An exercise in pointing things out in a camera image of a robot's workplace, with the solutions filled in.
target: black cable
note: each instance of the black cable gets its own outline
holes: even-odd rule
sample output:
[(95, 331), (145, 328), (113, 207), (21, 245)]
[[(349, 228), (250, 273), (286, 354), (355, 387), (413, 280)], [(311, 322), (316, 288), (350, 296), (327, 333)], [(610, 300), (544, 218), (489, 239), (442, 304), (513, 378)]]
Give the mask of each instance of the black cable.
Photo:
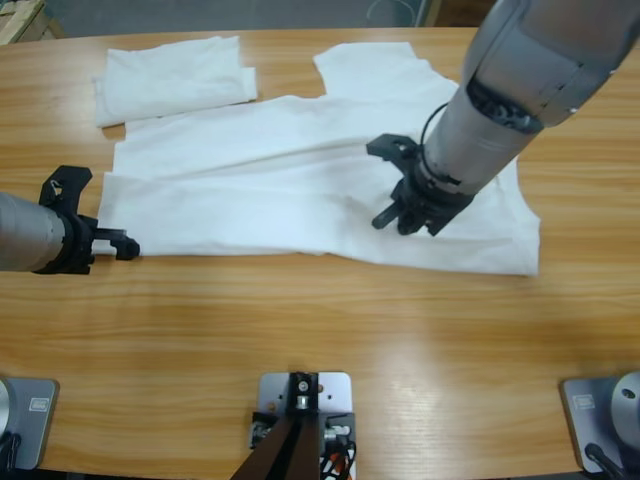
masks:
[(586, 453), (589, 460), (598, 465), (611, 480), (626, 480), (627, 476), (624, 470), (616, 465), (599, 445), (595, 443), (588, 444), (584, 448), (584, 453)]
[(436, 108), (433, 111), (433, 113), (429, 116), (429, 118), (427, 119), (427, 122), (424, 124), (424, 127), (422, 129), (422, 133), (420, 134), (420, 155), (422, 155), (422, 151), (424, 150), (424, 148), (423, 148), (424, 147), (424, 137), (427, 134), (427, 129), (429, 128), (429, 124), (431, 123), (431, 120), (433, 120), (433, 118), (438, 114), (438, 112), (440, 112), (440, 110), (442, 110), (447, 105), (449, 105), (449, 102), (443, 103), (438, 108)]

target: white cloth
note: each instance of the white cloth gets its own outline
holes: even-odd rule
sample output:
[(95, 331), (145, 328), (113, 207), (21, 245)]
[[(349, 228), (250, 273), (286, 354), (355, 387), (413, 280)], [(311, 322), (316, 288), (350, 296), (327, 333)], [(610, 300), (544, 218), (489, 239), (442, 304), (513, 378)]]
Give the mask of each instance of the white cloth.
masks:
[[(341, 45), (316, 64), (324, 97), (127, 123), (105, 176), (101, 226), (127, 229), (143, 255), (328, 252), (437, 270), (537, 273), (539, 220), (520, 194), (515, 162), (435, 238), (371, 226), (401, 175), (368, 156), (365, 144), (385, 132), (417, 137), (453, 95), (453, 82), (408, 44)], [(402, 65), (399, 78), (394, 64)], [(394, 78), (402, 89), (392, 88)]]
[(94, 79), (96, 125), (248, 102), (256, 71), (240, 60), (238, 37), (188, 40), (140, 51), (109, 49)]

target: silver cylinder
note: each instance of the silver cylinder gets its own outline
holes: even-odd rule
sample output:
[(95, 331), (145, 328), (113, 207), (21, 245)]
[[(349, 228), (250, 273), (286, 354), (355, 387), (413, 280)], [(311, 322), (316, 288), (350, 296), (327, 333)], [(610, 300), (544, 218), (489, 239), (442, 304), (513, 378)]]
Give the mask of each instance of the silver cylinder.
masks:
[[(465, 88), (460, 87), (425, 142), (424, 157), (437, 178), (452, 180), (436, 180), (438, 188), (475, 195), (536, 135), (521, 133), (485, 117), (471, 104)], [(433, 179), (424, 165), (421, 167), (422, 174)]]
[(611, 420), (620, 440), (640, 450), (640, 372), (625, 375), (611, 395)]
[(0, 271), (40, 270), (58, 256), (64, 236), (55, 212), (0, 193)]

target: cable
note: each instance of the cable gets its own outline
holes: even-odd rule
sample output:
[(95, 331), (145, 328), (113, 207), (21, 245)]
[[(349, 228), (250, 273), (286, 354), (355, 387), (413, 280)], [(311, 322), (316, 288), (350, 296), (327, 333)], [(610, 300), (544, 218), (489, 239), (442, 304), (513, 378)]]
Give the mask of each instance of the cable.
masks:
[(424, 136), (427, 134), (427, 128), (429, 128), (429, 124), (431, 123), (431, 120), (433, 120), (433, 118), (438, 114), (438, 112), (440, 110), (442, 110), (444, 107), (446, 107), (447, 105), (449, 105), (449, 102), (443, 103), (442, 105), (440, 105), (438, 108), (436, 108), (433, 113), (429, 116), (429, 118), (427, 119), (427, 123), (424, 124), (424, 127), (422, 128), (422, 133), (420, 134), (420, 146), (424, 147)]
[[(373, 13), (373, 11), (375, 10), (375, 8), (385, 0), (375, 0), (371, 5), (369, 5), (369, 8), (367, 9), (367, 24), (369, 24), (371, 22), (371, 14)], [(417, 20), (417, 15), (416, 15), (416, 11), (413, 9), (413, 7), (411, 5), (409, 5), (407, 2), (405, 2), (404, 0), (386, 0), (389, 2), (396, 2), (399, 3), (400, 5), (405, 6), (406, 8), (409, 9), (409, 11), (411, 12), (411, 24), (410, 26), (414, 26)]]

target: floor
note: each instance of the floor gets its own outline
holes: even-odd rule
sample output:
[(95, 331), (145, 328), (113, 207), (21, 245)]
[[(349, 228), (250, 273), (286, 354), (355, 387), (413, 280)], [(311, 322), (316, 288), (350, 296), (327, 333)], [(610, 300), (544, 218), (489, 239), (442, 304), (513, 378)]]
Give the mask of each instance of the floor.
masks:
[(410, 26), (420, 0), (47, 0), (70, 37)]

